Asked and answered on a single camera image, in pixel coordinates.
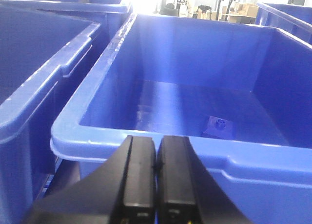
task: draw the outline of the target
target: bin wall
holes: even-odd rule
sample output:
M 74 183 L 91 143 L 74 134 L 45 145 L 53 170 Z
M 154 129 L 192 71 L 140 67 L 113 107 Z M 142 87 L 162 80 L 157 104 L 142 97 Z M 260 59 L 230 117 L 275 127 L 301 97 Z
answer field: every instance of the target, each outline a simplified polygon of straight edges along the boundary
M 312 148 L 311 46 L 276 32 L 253 92 L 290 145 Z
M 51 126 L 96 61 L 100 25 L 0 5 L 0 223 L 17 224 L 55 172 Z
M 312 44 L 312 8 L 258 3 L 256 24 L 281 28 Z

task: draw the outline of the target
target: plastic storage bin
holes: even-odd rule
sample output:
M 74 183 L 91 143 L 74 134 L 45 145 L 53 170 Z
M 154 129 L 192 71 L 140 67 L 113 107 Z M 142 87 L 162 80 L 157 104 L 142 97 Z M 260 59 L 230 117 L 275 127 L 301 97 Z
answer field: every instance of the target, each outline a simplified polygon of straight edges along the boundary
M 132 15 L 54 122 L 51 147 L 85 176 L 127 135 L 156 147 L 189 136 L 256 224 L 308 223 L 311 63 L 312 46 L 280 29 Z
M 272 3 L 258 6 L 256 24 L 281 28 L 312 44 L 312 8 Z
M 0 0 L 0 3 L 11 6 L 45 10 L 100 22 L 105 31 L 101 36 L 106 46 L 129 16 L 132 10 L 131 1 L 89 0 L 89 2 L 83 3 L 82 0 Z M 97 46 L 102 50 L 105 48 L 101 44 Z
M 0 223 L 18 223 L 55 172 L 51 126 L 96 60 L 100 24 L 0 4 Z

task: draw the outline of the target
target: cardboard box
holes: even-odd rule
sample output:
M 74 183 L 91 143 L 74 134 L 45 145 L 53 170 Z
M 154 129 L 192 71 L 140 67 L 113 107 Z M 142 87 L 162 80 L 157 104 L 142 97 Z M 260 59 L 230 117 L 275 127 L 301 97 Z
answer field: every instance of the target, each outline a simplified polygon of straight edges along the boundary
M 216 11 L 211 12 L 211 20 L 215 20 L 216 18 Z M 204 20 L 210 20 L 210 11 L 207 13 L 203 13 L 201 9 L 198 10 L 197 12 L 197 19 L 204 19 Z
M 241 10 L 246 11 L 247 6 L 257 7 L 257 5 L 252 4 L 252 3 L 244 3 L 244 4 L 242 4 Z
M 257 6 L 255 7 L 255 6 L 247 5 L 245 7 L 245 14 L 244 14 L 244 16 L 255 18 L 257 16 L 258 9 L 259 8 Z
M 243 8 L 243 4 L 242 3 L 234 2 L 234 11 L 235 12 L 243 10 L 242 8 Z

